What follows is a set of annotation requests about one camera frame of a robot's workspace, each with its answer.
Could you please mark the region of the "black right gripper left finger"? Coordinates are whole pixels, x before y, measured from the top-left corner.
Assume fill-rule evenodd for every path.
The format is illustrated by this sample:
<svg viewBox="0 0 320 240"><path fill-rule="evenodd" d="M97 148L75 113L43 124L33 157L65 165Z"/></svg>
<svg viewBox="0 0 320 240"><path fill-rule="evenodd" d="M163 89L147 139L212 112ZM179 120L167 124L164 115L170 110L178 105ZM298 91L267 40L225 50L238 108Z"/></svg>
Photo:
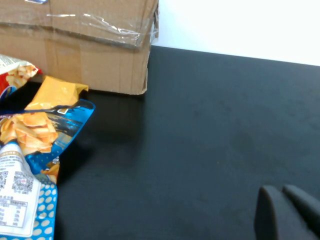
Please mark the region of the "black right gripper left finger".
<svg viewBox="0 0 320 240"><path fill-rule="evenodd" d="M258 192L254 232L257 240L318 240L282 190L264 185Z"/></svg>

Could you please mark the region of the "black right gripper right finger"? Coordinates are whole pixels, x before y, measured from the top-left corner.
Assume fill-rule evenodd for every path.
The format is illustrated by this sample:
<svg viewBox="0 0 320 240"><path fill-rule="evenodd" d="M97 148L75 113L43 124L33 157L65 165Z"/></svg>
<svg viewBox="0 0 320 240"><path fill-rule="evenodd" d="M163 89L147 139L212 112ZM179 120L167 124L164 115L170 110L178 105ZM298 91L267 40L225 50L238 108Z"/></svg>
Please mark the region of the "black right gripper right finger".
<svg viewBox="0 0 320 240"><path fill-rule="evenodd" d="M285 185L282 192L292 202L308 227L320 234L320 201L295 185Z"/></svg>

